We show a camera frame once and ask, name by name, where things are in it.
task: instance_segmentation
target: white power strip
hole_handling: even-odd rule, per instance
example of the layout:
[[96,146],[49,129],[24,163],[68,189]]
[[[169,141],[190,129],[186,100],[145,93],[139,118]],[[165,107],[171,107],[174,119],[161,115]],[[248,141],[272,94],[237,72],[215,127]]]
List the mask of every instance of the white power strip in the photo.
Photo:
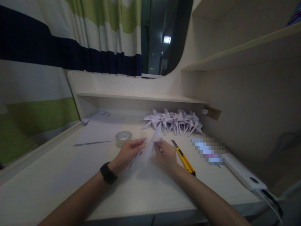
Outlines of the white power strip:
[[225,165],[234,173],[241,183],[249,190],[266,190],[267,186],[251,173],[240,161],[230,153],[225,154]]

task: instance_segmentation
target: tape roll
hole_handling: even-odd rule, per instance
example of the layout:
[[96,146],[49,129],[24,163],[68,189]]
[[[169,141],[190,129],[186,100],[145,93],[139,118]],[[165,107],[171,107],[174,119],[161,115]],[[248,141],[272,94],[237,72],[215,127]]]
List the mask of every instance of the tape roll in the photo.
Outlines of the tape roll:
[[121,131],[116,135],[116,146],[121,148],[126,141],[131,139],[132,133],[130,131]]

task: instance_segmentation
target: curtain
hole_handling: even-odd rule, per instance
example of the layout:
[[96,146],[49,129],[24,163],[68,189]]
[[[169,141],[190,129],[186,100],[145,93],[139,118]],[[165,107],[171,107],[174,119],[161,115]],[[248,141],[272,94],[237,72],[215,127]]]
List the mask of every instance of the curtain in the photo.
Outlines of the curtain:
[[68,70],[141,76],[141,0],[0,0],[0,163],[79,121]]

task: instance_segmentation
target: yellow utility knife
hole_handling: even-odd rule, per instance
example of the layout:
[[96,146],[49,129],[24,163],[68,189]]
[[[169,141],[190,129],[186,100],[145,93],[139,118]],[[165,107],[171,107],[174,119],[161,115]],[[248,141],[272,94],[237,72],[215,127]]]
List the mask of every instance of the yellow utility knife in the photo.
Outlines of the yellow utility knife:
[[190,164],[190,162],[188,161],[188,159],[186,158],[186,156],[183,154],[183,152],[181,151],[181,149],[177,146],[176,142],[174,140],[172,140],[173,145],[177,148],[177,152],[179,154],[179,157],[185,167],[185,169],[190,172],[193,176],[195,176],[195,171],[192,167],[192,165]]

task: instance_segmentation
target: green stripe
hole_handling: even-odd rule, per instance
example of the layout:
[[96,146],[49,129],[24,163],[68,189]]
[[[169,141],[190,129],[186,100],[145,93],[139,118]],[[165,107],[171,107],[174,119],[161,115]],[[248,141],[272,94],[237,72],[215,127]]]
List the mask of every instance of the green stripe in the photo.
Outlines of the green stripe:
[[0,137],[1,164],[7,164],[35,147],[9,114],[0,115]]
[[19,128],[29,137],[79,120],[72,97],[11,104],[6,107]]
[[65,0],[71,11],[79,17],[86,17],[96,26],[104,26],[104,22],[111,25],[113,31],[119,29],[122,24],[123,32],[131,34],[138,26],[141,27],[141,0],[134,0],[130,7],[122,4],[114,4],[111,0]]

